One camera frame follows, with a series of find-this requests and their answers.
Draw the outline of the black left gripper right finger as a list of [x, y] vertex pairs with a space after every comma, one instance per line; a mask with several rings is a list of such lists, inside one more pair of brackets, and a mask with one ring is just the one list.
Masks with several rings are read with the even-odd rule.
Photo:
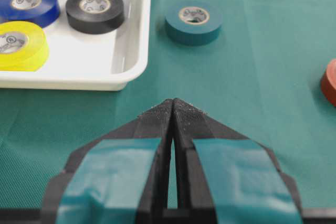
[[295, 181], [272, 150], [173, 100], [178, 206], [193, 223], [302, 223]]

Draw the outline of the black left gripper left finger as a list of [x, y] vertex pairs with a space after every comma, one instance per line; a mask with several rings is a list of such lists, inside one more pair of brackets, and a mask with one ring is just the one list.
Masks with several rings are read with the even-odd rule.
[[155, 223], [167, 205], [173, 101], [73, 151], [47, 186], [42, 223]]

